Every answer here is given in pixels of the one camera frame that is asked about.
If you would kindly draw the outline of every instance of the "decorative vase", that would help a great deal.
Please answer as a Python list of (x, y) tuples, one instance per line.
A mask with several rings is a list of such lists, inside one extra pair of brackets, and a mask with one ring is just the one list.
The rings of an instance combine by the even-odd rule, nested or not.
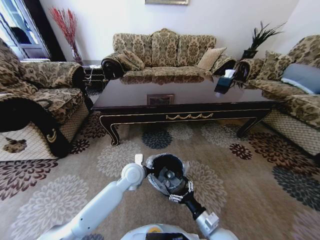
[(81, 59), (81, 56), (80, 56), (80, 54), (78, 52), (78, 49), (77, 49), (77, 46), (76, 46), (76, 42), (74, 40), (71, 42), (70, 47), (71, 47), (73, 59), (76, 62), (80, 62), (82, 59)]
[(244, 50), (241, 60), (242, 59), (253, 59), (254, 56), (257, 54), (257, 52), (258, 52), (257, 50), (249, 50), (249, 49)]

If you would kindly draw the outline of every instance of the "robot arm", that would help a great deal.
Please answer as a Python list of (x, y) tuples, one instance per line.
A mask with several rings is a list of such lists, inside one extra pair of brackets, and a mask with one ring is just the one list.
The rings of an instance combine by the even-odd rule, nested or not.
[[(154, 169), (141, 165), (142, 158), (142, 154), (137, 154), (136, 163), (129, 163), (123, 168), (120, 180), (109, 183), (70, 222), (52, 227), (38, 240), (81, 240), (85, 235), (91, 233), (119, 205), (125, 191), (136, 190), (148, 174), (155, 172)], [(208, 240), (238, 240), (231, 231), (218, 228), (219, 218), (214, 213), (209, 215), (206, 209), (194, 199), (192, 181), (188, 181), (187, 178), (185, 180), (187, 183), (185, 191), (180, 192), (182, 194), (170, 195), (169, 199), (186, 204), (192, 212), (193, 219)], [(131, 240), (130, 236), (141, 233), (139, 231), (144, 232), (144, 238), (141, 239), (146, 239), (146, 227), (148, 226), (128, 232), (122, 239)], [(188, 234), (176, 226), (162, 225), (162, 228), (168, 233)]]
[(116, 208), (126, 190), (137, 189), (145, 177), (145, 168), (129, 163), (123, 168), (120, 180), (109, 183), (69, 223), (54, 226), (38, 240), (80, 240)]

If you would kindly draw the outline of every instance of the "beige pillow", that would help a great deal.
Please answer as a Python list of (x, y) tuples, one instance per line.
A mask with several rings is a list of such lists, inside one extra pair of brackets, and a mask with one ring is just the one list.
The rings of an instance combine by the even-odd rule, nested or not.
[(139, 71), (140, 70), (123, 53), (118, 54), (117, 56), (115, 56), (115, 58), (121, 63), (121, 65), (125, 71)]
[(226, 50), (226, 47), (222, 48), (209, 48), (206, 53), (202, 56), (198, 63), (198, 68), (210, 71), (220, 55)]
[(291, 56), (265, 51), (264, 64), (256, 79), (280, 81), (286, 68), (294, 61)]
[(134, 64), (136, 65), (140, 70), (144, 69), (146, 66), (144, 62), (137, 56), (135, 55), (132, 51), (128, 50), (123, 50), (123, 53), (127, 56), (127, 58)]

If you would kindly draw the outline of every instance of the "red dried branches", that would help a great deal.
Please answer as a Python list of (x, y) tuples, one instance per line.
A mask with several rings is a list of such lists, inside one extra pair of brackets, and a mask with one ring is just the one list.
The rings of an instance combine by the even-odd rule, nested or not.
[(73, 11), (68, 9), (66, 12), (64, 9), (59, 10), (55, 7), (49, 9), (51, 16), (58, 24), (59, 28), (63, 32), (65, 39), (72, 46), (75, 44), (75, 35), (77, 27), (76, 15)]

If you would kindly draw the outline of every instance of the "carpet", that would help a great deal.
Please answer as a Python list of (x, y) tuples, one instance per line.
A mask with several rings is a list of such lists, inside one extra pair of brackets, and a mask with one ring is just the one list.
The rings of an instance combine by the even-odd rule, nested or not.
[[(239, 139), (240, 120), (119, 125), (121, 144), (93, 113), (62, 159), (0, 162), (0, 233), (36, 239), (75, 216), (122, 168), (172, 153), (190, 168), (195, 198), (240, 240), (319, 240), (320, 168), (296, 146), (259, 124)], [(200, 235), (186, 206), (146, 179), (84, 240), (117, 240), (142, 225), (177, 225)]]

